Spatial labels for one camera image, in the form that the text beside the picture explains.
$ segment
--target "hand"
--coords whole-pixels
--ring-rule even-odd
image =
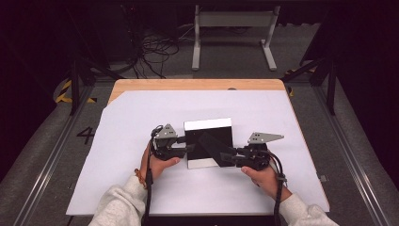
[[[278,189],[277,174],[270,166],[260,171],[250,167],[242,167],[241,171],[250,177],[252,182],[256,186],[259,186],[266,195],[270,196],[273,200],[276,199]],[[283,186],[281,191],[281,201],[283,202],[291,195],[291,191],[288,190],[287,187]]]
[[[144,151],[143,157],[141,158],[140,174],[144,179],[146,178],[146,173],[147,173],[147,162],[148,162],[150,147],[151,144],[149,142],[147,144],[146,150]],[[178,157],[170,158],[167,161],[163,161],[152,155],[150,157],[150,168],[152,169],[152,179],[155,181],[155,179],[157,179],[161,175],[164,169],[174,166],[179,162],[180,158]]]

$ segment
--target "metal frame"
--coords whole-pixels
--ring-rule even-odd
[[[84,103],[89,98],[89,95],[92,90],[93,87],[84,87],[80,103]],[[64,129],[62,130],[61,135],[59,136],[58,141],[56,142],[54,149],[50,153],[50,156],[47,159],[47,162],[45,163],[43,169],[41,170],[40,175],[36,180],[36,183],[33,185],[33,188],[30,191],[30,194],[26,199],[24,206],[21,209],[18,217],[15,219],[13,224],[14,226],[28,224],[30,218],[33,215],[33,212],[35,211],[40,201],[41,196],[44,193],[44,190],[46,189],[53,175],[53,172],[56,169],[56,165],[59,161],[59,158],[64,152],[68,137],[70,136],[71,130],[75,125],[77,119],[79,118],[79,115],[82,112],[83,107],[84,105],[79,105],[74,114],[69,116],[64,126]]]
[[[199,5],[196,5],[194,19],[194,53],[193,71],[200,69],[200,27],[202,26],[266,26],[267,37],[261,40],[264,55],[270,71],[277,69],[276,62],[270,51],[270,42],[279,17],[279,7],[275,7],[274,11],[200,11]]]
[[[315,92],[319,105],[323,107],[324,113],[328,118],[328,122],[334,130],[335,137],[338,139],[342,146],[341,150],[343,154],[343,159],[345,160],[346,165],[348,166],[352,174],[352,177],[358,187],[359,193],[363,198],[364,203],[366,204],[375,225],[391,226],[388,217],[385,215],[384,211],[381,208],[381,205],[379,204],[379,201],[375,195],[374,189],[370,183],[369,178],[367,177],[367,174],[364,172],[363,167],[353,153],[349,142],[347,141],[343,133],[343,128],[340,126],[337,118],[330,114],[329,106],[326,105],[327,97],[323,92],[323,89],[321,87],[313,87],[313,90]]]

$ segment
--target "gray carpet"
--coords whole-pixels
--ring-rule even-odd
[[[180,43],[179,53],[171,56],[163,66],[167,78],[279,78],[287,70],[298,67],[317,25],[277,27],[271,50],[278,70],[270,72],[259,44],[263,31],[249,29],[244,34],[227,30],[212,29],[202,34],[201,62],[197,72],[191,71],[193,41]],[[149,56],[159,59],[160,56]],[[161,65],[153,65],[160,72]],[[156,75],[145,70],[149,78]],[[123,74],[135,77],[133,71]],[[307,76],[290,83],[294,90],[291,97],[298,122],[309,146],[311,157],[319,174],[326,175],[323,182],[331,211],[328,216],[340,225],[375,225],[360,196],[357,185],[347,167],[342,147],[328,123],[327,115],[318,104],[314,88],[306,83]],[[85,137],[76,135],[86,128],[98,126],[102,110],[106,106],[113,83],[98,82],[90,97],[98,99],[96,104],[85,104],[75,126],[72,128],[67,145],[56,165],[41,199],[28,225],[67,225],[70,217],[65,216],[74,185],[89,152],[92,138],[85,144]],[[15,162],[8,176],[0,185],[0,225],[12,225],[24,201],[29,195],[36,178],[53,150],[64,124],[67,122],[71,104],[60,103],[56,110],[30,139]],[[380,204],[391,221],[399,225],[398,191],[375,157],[356,115],[340,86],[336,94],[336,118],[363,166],[375,190]],[[91,217],[75,217],[71,225],[87,225]]]

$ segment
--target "white sleeve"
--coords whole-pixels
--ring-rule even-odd
[[[308,206],[296,194],[280,204],[279,212],[290,226],[338,225],[318,205]]]
[[[111,186],[102,196],[89,226],[138,226],[146,209],[147,190],[134,175],[125,186]]]

